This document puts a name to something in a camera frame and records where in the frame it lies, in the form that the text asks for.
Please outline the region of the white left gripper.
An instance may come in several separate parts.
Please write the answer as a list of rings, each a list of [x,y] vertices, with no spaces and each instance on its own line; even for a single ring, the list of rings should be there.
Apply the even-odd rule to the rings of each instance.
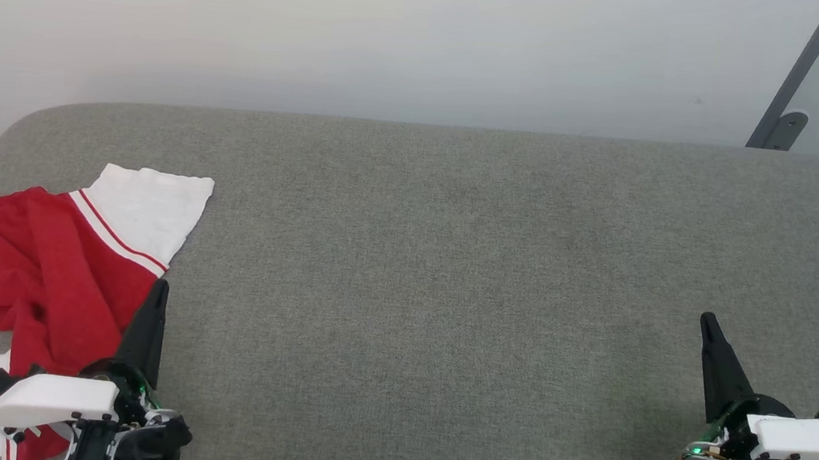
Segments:
[[[79,375],[38,373],[8,379],[0,390],[0,430],[58,423],[143,430],[171,421],[154,395],[159,381],[168,280],[153,282],[122,335],[115,359],[102,359]]]

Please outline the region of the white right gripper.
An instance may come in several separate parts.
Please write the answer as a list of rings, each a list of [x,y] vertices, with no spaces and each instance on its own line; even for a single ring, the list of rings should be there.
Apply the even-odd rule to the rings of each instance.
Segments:
[[[702,438],[684,448],[684,459],[819,460],[819,412],[799,418],[778,400],[757,394],[716,314],[700,316],[706,422]]]

